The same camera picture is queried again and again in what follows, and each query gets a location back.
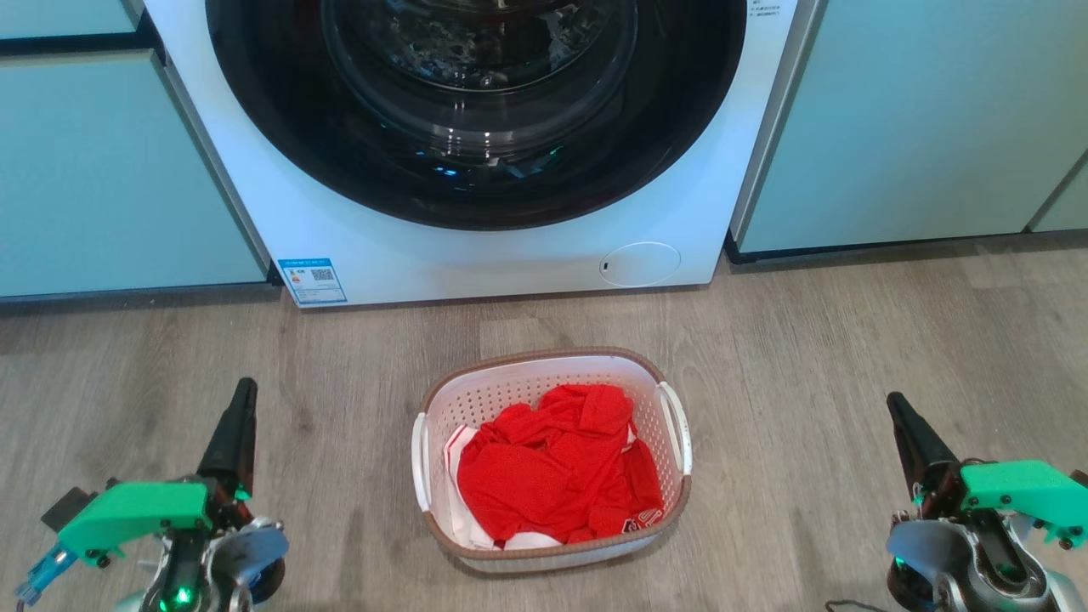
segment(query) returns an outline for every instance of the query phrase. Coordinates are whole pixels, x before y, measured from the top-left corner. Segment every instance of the blue and white sticker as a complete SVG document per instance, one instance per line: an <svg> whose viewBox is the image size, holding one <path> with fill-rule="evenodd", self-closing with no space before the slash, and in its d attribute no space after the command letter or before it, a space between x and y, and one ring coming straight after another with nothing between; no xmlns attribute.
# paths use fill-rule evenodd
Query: blue and white sticker
<svg viewBox="0 0 1088 612"><path fill-rule="evenodd" d="M331 259L281 259L280 270L299 306L347 302Z"/></svg>

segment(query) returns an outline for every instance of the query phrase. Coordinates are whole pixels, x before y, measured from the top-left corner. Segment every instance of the robotic arm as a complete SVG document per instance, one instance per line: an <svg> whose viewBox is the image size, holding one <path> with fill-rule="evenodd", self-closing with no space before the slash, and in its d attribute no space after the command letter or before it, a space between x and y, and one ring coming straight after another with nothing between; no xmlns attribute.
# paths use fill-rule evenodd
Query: robotic arm
<svg viewBox="0 0 1088 612"><path fill-rule="evenodd" d="M244 612L271 597L284 577L283 524L254 517L257 383L238 381L196 474L166 482L110 479L101 493L69 491L41 517L58 542L15 590L34 605L62 573L83 561L101 568L121 544L150 535L163 550L148 588L118 612Z"/></svg>
<svg viewBox="0 0 1088 612"><path fill-rule="evenodd" d="M901 393L888 395L914 511L892 516L888 588L929 612L1088 612L1023 546L1033 528L1071 550L1088 525L1088 476L1041 461L960 461Z"/></svg>

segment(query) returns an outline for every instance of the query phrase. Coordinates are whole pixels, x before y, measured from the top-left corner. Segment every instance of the brown basket rim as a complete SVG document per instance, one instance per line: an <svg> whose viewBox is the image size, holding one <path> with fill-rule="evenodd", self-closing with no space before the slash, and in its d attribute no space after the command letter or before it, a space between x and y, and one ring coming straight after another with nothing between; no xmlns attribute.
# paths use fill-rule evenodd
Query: brown basket rim
<svg viewBox="0 0 1088 612"><path fill-rule="evenodd" d="M544 351L530 351L527 353L517 353L514 355L507 355L504 357L495 357L492 359L484 359L472 366L461 368L452 374L446 375L437 382L435 382L431 389L428 391L426 395L423 397L422 412L428 413L431 409L431 403L434 401L434 396L438 394L438 391L449 383L457 377L479 371L482 369L493 368L496 366L505 366L510 364L519 364L523 362L535 362L537 359L548 359L553 357L582 357L582 356L614 356L623 357L631 362L634 362L646 369L654 380L657 382L665 382L665 376L662 371L657 369L657 366L652 364L648 359L642 355L628 351L627 348L619 348L617 346L585 346L581 348L554 348ZM579 554L582 552L589 552L593 550L599 550L604 548L611 548L619 544L625 544L628 542L633 542L636 540L642 540L645 538L652 538L657 536L665 529L668 529L677 518L680 513L683 512L685 505L688 505L688 499L691 497L691 476L683 476L680 480L680 497L677 499L677 503L672 506L672 511L665 515L665 518L646 529L640 529L638 531L631 531L630 534L621 534L619 536L613 536L610 538L603 538L599 540L592 540L589 542L581 542L577 544L558 546L541 549L529 549L529 550L477 550L465 548L454 540L452 540L446 534L442 531L438 527L438 522L435 521L434 515L431 511L423 513L423 518L426 522L428 529L431 530L431 535L434 536L438 543L442 544L452 554L455 554L462 559L469 559L472 561L521 561L526 559L544 559L549 556L566 556L569 554Z"/></svg>

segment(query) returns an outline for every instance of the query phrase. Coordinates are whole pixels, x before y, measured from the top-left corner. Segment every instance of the laundry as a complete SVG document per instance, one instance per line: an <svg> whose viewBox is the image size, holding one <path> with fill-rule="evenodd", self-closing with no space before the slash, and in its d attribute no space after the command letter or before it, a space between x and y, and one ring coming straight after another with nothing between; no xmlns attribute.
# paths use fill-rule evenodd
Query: laundry
<svg viewBox="0 0 1088 612"><path fill-rule="evenodd" d="M547 548L560 546L562 542L544 534L532 531L516 534L504 546L498 547L495 540L484 531L480 523L472 516L461 498L457 487L457 470L461 460L461 450L472 440L479 430L465 425L454 430L443 449L443 458L446 462L446 494L448 495L449 524L452 537L455 542L477 550L528 550L534 548Z"/></svg>
<svg viewBox="0 0 1088 612"><path fill-rule="evenodd" d="M506 408L463 445L450 472L460 500L497 542L535 533L578 543L653 525L664 503L650 449L632 440L632 409L609 384L566 384L535 411Z"/></svg>

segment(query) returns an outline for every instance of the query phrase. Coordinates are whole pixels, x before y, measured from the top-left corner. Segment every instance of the black cable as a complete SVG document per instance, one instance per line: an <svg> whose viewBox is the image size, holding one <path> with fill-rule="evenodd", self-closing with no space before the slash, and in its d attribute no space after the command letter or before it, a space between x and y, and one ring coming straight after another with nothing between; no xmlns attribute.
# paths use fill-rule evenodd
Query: black cable
<svg viewBox="0 0 1088 612"><path fill-rule="evenodd" d="M862 603L861 601L855 601L853 599L832 599L830 601L825 601L824 610L827 610L827 612L836 612L834 608L831 608L832 605L855 605L862 610L868 610L869 612L887 612L882 608Z"/></svg>

